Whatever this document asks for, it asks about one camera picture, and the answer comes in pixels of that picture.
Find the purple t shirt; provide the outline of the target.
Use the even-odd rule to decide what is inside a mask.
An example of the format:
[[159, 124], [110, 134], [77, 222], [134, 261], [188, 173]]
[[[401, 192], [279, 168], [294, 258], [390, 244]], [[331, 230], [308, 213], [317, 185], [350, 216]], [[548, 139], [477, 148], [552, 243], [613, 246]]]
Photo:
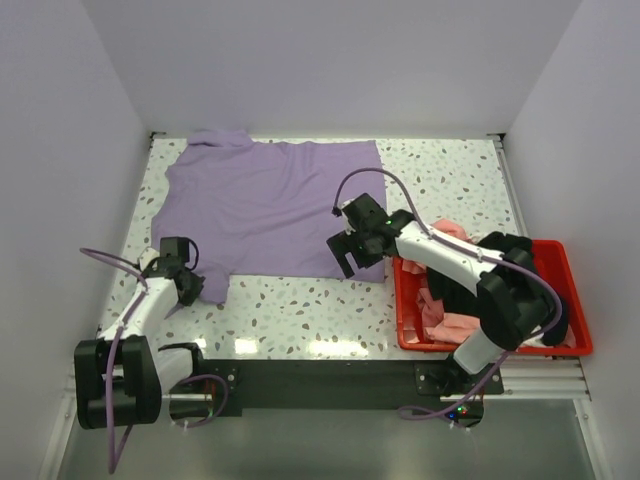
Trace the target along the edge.
[[367, 193], [385, 205], [381, 166], [374, 141], [263, 143], [244, 131], [198, 132], [166, 171], [152, 244], [196, 243], [207, 303], [225, 302], [233, 274], [341, 279], [326, 244], [344, 227], [333, 201]]

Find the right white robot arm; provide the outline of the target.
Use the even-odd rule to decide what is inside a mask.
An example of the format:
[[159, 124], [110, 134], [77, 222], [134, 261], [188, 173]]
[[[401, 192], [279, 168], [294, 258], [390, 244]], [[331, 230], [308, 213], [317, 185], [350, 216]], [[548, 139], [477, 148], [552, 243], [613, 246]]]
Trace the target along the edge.
[[558, 294], [522, 249], [503, 253], [474, 246], [424, 224], [414, 209], [389, 214], [368, 194], [333, 206], [332, 214], [345, 228], [327, 245], [345, 277], [354, 275], [351, 261], [362, 269], [396, 257], [424, 265], [475, 297], [480, 327], [454, 350], [445, 369], [456, 392], [469, 392], [485, 367], [561, 317]]

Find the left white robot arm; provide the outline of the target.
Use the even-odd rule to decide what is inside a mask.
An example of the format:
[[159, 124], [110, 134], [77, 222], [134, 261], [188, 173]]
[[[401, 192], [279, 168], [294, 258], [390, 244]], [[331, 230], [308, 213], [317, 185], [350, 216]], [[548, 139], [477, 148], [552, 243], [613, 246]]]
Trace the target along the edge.
[[75, 348], [79, 424], [86, 430], [107, 427], [108, 409], [115, 426], [151, 424], [165, 391], [176, 384], [196, 392], [207, 380], [207, 368], [196, 361], [196, 346], [151, 345], [160, 323], [175, 309], [192, 305], [202, 292], [205, 278], [195, 272], [199, 249], [187, 237], [163, 237], [157, 250], [145, 249], [137, 261], [90, 248], [81, 252], [122, 269], [136, 284], [114, 323]]

